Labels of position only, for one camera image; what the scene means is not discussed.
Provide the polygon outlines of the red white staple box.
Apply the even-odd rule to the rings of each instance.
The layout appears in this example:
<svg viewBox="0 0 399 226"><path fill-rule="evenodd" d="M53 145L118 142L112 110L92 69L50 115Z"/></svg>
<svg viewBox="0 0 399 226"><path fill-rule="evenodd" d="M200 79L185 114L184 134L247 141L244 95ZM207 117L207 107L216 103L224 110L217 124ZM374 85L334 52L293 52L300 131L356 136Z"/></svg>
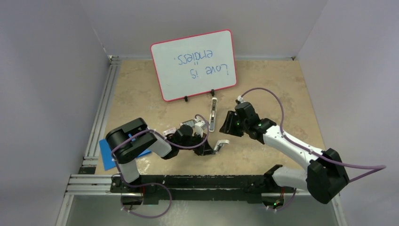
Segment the red white staple box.
<svg viewBox="0 0 399 226"><path fill-rule="evenodd" d="M170 134L174 134L175 132L176 132L176 128L173 127L173 128L170 128L170 129L167 129L167 130L163 131L162 134L163 134L163 136L166 137L166 136L168 136Z"/></svg>

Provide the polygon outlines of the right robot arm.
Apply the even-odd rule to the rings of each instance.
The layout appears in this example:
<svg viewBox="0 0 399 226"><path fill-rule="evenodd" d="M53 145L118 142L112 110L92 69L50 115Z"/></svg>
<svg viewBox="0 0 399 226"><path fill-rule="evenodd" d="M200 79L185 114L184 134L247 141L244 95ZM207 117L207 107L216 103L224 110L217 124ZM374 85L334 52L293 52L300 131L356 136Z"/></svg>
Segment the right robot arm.
<svg viewBox="0 0 399 226"><path fill-rule="evenodd" d="M275 148L302 167L296 170L277 165L270 169L264 185L271 192L288 186L305 190L318 202L327 204L350 182L336 150L308 145L282 131L274 121L260 119L249 102L240 103L227 112L220 132L237 137L248 134L251 139Z"/></svg>

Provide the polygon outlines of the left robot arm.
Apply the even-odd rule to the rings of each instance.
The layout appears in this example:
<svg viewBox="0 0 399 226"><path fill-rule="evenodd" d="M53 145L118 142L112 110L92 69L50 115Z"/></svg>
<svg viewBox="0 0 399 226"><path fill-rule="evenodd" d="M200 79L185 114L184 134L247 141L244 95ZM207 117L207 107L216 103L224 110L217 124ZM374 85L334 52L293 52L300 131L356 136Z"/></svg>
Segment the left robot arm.
<svg viewBox="0 0 399 226"><path fill-rule="evenodd" d="M192 126L183 124L176 131L163 136L149 129L143 118L111 130L105 140L123 177L122 187L130 193L140 188L136 158L146 150L164 160L176 157L180 150L193 150L198 156L215 154L215 149L210 146L202 130L197 132Z"/></svg>

